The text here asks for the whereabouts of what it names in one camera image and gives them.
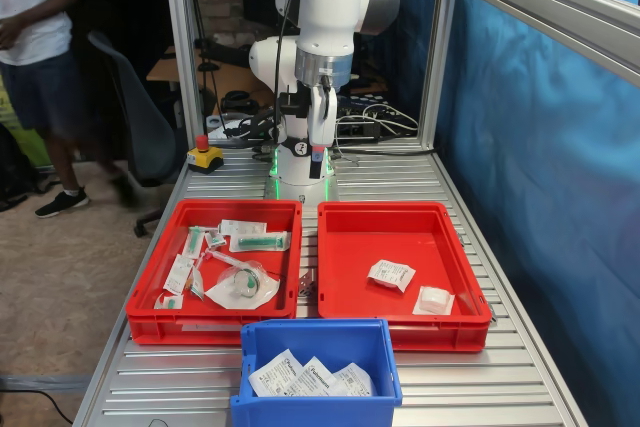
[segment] blue curtain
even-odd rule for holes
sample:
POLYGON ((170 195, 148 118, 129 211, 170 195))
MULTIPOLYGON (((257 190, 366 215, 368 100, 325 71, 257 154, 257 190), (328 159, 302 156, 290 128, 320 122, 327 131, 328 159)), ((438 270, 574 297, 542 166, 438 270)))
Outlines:
POLYGON ((640 90, 457 0, 438 139, 589 423, 640 425, 640 90))

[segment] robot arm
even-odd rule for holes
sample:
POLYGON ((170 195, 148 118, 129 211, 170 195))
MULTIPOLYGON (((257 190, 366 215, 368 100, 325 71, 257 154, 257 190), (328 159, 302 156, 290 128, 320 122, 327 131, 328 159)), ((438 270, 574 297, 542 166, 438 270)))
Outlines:
MULTIPOLYGON (((276 0, 284 14, 289 0, 276 0)), ((288 18, 300 36, 257 42, 251 69, 279 95, 279 173, 285 184, 319 182, 328 169, 325 148, 334 141, 337 92, 351 79, 355 32, 376 35, 397 17, 400 0, 291 0, 288 18), (281 50, 277 89, 275 59, 281 50)))
POLYGON ((336 92, 351 78, 353 34, 377 34, 396 18, 399 0, 300 0, 295 76, 311 89, 308 120, 310 175, 333 144, 336 92))

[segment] black sneaker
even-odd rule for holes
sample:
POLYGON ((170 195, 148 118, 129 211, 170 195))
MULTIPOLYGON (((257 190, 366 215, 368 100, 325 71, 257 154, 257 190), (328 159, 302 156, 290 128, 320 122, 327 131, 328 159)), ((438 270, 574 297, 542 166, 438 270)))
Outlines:
POLYGON ((36 215, 41 219, 46 219, 58 215, 63 210, 71 209, 72 207, 82 207, 88 203, 89 197, 84 193, 84 187, 80 188, 80 192, 75 197, 67 195, 63 190, 56 196, 53 202, 36 210, 36 215))
POLYGON ((131 185, 131 182, 129 182, 127 174, 122 174, 121 176, 111 180, 111 185, 116 189, 120 203, 123 206, 129 208, 138 206, 140 199, 131 185))

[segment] clear plastic bag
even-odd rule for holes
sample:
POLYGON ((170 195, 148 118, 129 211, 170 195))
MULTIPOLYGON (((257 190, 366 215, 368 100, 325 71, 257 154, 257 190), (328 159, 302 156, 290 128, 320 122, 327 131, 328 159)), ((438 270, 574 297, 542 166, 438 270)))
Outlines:
POLYGON ((259 262, 242 262, 219 252, 213 255, 233 264, 205 293, 225 309, 254 310, 269 302, 278 292, 280 282, 272 279, 259 262))

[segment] person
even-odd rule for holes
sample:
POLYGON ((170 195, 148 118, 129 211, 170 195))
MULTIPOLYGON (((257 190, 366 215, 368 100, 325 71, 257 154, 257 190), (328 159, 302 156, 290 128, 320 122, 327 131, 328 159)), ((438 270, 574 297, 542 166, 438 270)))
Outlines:
POLYGON ((89 203, 72 165, 78 148, 95 158, 125 205, 136 203, 125 172, 114 163, 90 108, 73 55, 71 20, 77 0, 0 0, 0 75, 24 129, 44 140, 63 191, 36 211, 40 218, 89 203))

